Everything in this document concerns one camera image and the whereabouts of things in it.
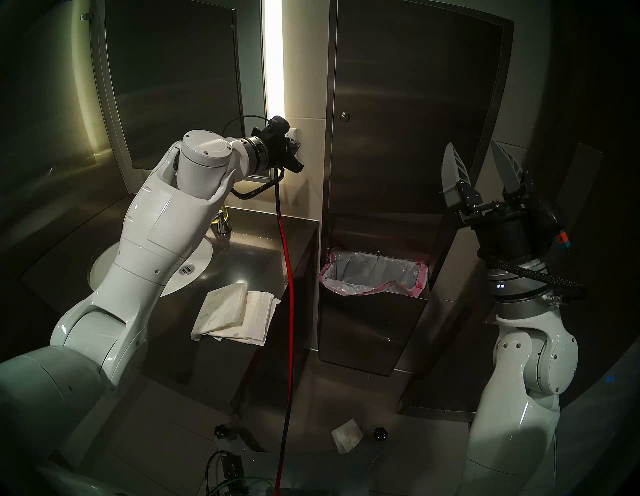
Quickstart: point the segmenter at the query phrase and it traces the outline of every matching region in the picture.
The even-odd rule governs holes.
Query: braided cable sleeve
[[[477,255],[478,258],[484,260],[488,264],[499,267],[504,271],[515,274],[516,276],[526,277],[527,279],[533,279],[534,281],[544,282],[545,284],[549,284],[554,287],[562,287],[584,292],[584,295],[586,296],[586,289],[579,282],[570,281],[569,279],[563,279],[561,277],[545,274],[544,272],[536,272],[517,265],[510,264],[509,262],[501,260],[497,257],[494,257],[490,253],[487,253],[487,251],[482,247],[478,249]]]

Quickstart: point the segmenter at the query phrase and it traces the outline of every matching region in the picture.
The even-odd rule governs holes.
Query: sink
[[[116,243],[104,250],[98,259],[93,263],[91,271],[89,272],[89,286],[95,291],[104,277],[107,275],[111,264],[116,258],[118,253],[118,245]],[[204,269],[207,268],[213,256],[213,247],[208,238],[203,238],[198,248],[191,254],[191,256],[184,261],[184,263],[174,272],[162,292],[161,298],[167,294],[171,294],[179,289],[182,289],[187,284],[195,281],[200,276]]]

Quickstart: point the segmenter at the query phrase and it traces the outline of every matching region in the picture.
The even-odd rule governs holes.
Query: pink trash bag
[[[393,292],[417,298],[427,286],[427,274],[421,262],[332,250],[318,279],[343,296]]]

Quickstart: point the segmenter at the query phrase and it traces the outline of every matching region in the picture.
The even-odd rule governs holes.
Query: red cable
[[[280,227],[280,236],[282,237],[282,248],[284,250],[284,261],[287,266],[287,279],[289,281],[289,393],[287,395],[287,413],[285,415],[284,429],[282,433],[282,444],[280,446],[280,460],[278,462],[278,475],[276,476],[275,496],[280,493],[280,479],[282,478],[282,467],[284,466],[284,450],[287,440],[287,430],[289,427],[289,416],[291,415],[291,392],[293,378],[293,275],[291,272],[291,262],[289,260],[289,248],[287,247],[287,238],[284,235],[282,226],[282,214],[280,213],[280,194],[278,184],[276,189],[276,216],[278,217],[278,226]]]

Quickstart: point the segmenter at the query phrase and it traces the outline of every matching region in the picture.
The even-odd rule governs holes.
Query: light fixture
[[[262,22],[267,117],[284,117],[282,0],[262,0]]]

